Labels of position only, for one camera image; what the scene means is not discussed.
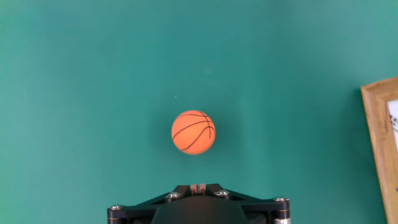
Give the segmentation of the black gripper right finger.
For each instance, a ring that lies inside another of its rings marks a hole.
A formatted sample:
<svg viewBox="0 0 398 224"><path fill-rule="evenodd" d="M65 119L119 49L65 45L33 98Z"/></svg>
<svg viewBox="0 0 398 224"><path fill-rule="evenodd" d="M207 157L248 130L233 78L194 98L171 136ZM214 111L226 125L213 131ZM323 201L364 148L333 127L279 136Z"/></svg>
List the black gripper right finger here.
<svg viewBox="0 0 398 224"><path fill-rule="evenodd" d="M219 184L199 184L201 214L215 223L291 224L290 200L287 197L259 199L223 188Z"/></svg>

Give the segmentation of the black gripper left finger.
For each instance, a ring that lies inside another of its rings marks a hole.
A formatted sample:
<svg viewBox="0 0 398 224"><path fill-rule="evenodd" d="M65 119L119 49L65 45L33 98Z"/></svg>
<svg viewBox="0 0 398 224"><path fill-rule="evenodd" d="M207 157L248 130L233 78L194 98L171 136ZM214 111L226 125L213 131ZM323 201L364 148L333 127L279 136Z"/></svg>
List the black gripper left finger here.
<svg viewBox="0 0 398 224"><path fill-rule="evenodd" d="M108 224L128 224L140 218L152 218L165 203L191 197L198 193L198 184L178 185L171 192L152 198L138 205L112 205L107 209Z"/></svg>

